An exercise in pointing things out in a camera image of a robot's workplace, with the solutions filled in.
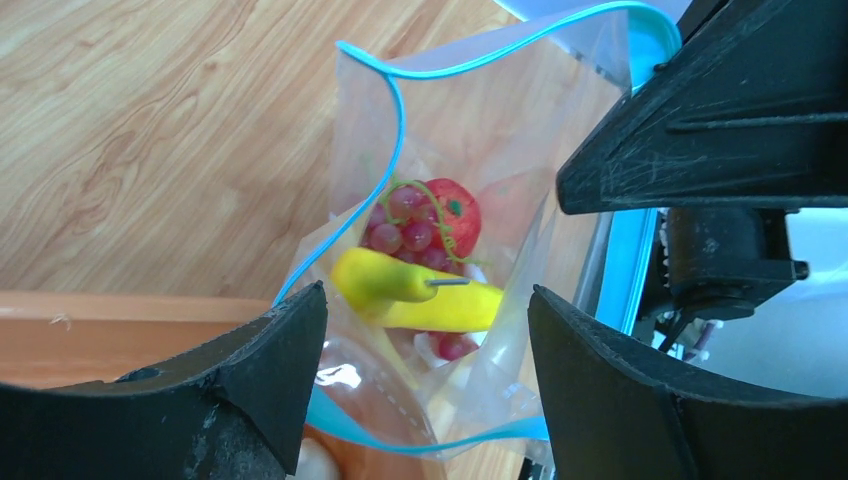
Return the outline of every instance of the plastic bag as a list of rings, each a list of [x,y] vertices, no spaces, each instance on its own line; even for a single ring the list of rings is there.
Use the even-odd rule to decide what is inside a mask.
[[[547,430],[526,319],[532,285],[545,278],[557,219],[548,193],[556,168],[629,96],[627,68],[604,70],[593,59],[618,59],[626,67],[635,23],[653,35],[654,46],[664,45],[653,57],[642,51],[643,59],[660,63],[679,47],[673,23],[637,2],[589,4],[390,62],[339,45],[330,220],[301,242],[297,267],[277,299],[292,287],[325,282],[330,327],[310,425],[354,443],[442,459],[482,441],[513,439],[512,448],[548,460],[544,444],[527,443],[546,441]],[[575,29],[579,48],[564,49],[545,38],[568,28]],[[395,201],[402,189],[414,190],[414,199]],[[421,213],[422,205],[435,207],[435,214]],[[379,209],[383,217],[389,213],[388,220],[372,218]],[[374,236],[376,224],[397,229],[415,223],[432,227],[429,250],[413,248],[407,236],[400,242],[403,253],[414,255],[400,255],[396,236]],[[365,308],[361,292],[352,292],[358,284],[342,285],[336,275],[359,246],[475,280],[476,290],[438,287],[436,299],[445,289],[468,296],[452,297],[454,303],[420,318],[401,315],[401,321],[448,317],[450,328],[461,331],[456,319],[471,302],[469,292],[494,286],[500,295],[495,313],[470,316],[476,323],[468,329],[488,330],[474,336],[479,348],[434,363],[433,342],[428,357],[418,341],[429,333],[409,329],[444,330],[444,322],[438,328],[426,322],[402,322],[406,331],[383,328],[394,306],[412,304],[400,311],[418,312],[430,300],[390,302],[391,309],[379,304],[379,315]],[[433,249],[447,260],[425,255]],[[371,284],[369,275],[379,275],[362,267],[368,263],[356,265],[348,277],[363,285]]]

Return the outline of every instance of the grape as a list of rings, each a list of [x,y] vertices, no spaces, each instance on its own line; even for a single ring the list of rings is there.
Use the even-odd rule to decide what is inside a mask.
[[[403,246],[410,252],[420,252],[433,241],[433,227],[423,223],[413,223],[403,229]]]
[[[433,270],[444,271],[449,267],[450,259],[441,248],[428,247],[418,257],[418,264]]]
[[[443,360],[452,362],[477,350],[477,344],[461,333],[448,333],[439,339],[436,355]]]
[[[397,220],[409,220],[412,212],[426,199],[424,193],[415,187],[400,187],[389,196],[389,213]]]
[[[368,228],[376,228],[386,223],[386,209],[382,204],[374,205],[371,216],[368,217]]]
[[[394,257],[406,263],[415,263],[415,253],[410,252],[404,247],[400,247],[400,249],[395,252]]]
[[[368,242],[374,250],[391,255],[400,248],[403,238],[396,226],[390,223],[384,223],[377,225],[374,227],[374,230],[371,230]]]

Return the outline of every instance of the metal pin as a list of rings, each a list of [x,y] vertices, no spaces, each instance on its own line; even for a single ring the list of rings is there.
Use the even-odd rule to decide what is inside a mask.
[[[428,287],[452,287],[454,285],[468,285],[471,280],[468,278],[442,278],[437,280],[427,280]]]

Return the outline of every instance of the bunch of grapes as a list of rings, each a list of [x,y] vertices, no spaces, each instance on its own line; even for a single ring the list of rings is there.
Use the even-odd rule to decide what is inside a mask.
[[[375,205],[362,246],[407,263],[462,275],[462,266],[451,260],[442,242],[434,242],[440,236],[436,206],[424,192],[407,185],[394,190],[386,206]]]

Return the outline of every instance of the wooden floor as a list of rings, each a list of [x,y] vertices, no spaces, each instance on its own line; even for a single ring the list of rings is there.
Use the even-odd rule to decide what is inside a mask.
[[[0,0],[0,289],[271,299],[327,218],[334,42],[390,58],[513,22],[492,0]],[[566,291],[592,225],[558,240]],[[451,478],[520,464],[482,447]]]

